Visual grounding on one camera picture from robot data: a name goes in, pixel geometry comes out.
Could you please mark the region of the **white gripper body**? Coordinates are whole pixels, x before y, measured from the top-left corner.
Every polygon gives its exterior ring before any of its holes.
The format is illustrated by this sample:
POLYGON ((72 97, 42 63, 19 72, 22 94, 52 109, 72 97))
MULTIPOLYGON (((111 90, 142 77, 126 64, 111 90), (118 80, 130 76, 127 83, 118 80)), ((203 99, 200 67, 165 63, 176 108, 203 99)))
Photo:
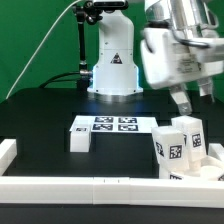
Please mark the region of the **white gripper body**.
POLYGON ((161 89, 210 78, 224 71, 224 39, 200 38, 207 49, 178 42, 171 30, 147 27, 143 31, 141 56, 148 84, 161 89))

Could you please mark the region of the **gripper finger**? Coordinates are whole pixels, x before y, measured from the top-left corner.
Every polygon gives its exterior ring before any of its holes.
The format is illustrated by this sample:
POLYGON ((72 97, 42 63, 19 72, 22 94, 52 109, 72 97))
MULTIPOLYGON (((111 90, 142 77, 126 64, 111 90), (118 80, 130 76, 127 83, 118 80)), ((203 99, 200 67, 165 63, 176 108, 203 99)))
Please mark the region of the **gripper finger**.
POLYGON ((202 78, 198 81, 199 93, 200 96, 207 102, 214 101, 213 95, 213 80, 208 78, 202 78))
POLYGON ((184 84, 178 84, 169 88, 170 95, 177 104, 181 115, 190 115, 192 113, 191 102, 184 84))

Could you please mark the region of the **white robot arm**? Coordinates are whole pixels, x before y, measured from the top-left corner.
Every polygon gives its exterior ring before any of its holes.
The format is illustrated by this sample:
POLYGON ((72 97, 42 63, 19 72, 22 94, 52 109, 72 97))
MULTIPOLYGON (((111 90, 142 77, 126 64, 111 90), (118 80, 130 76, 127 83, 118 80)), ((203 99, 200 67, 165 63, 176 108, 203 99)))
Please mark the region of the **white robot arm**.
MULTIPOLYGON (((215 28, 210 0, 143 0, 147 23, 140 43, 145 78, 153 89, 168 88, 179 113, 192 112, 185 84, 213 95, 214 75, 224 72, 224 38, 215 28)), ((108 100, 139 94, 133 61, 134 26, 122 11, 130 0, 91 0, 99 23, 99 60, 88 91, 108 100)))

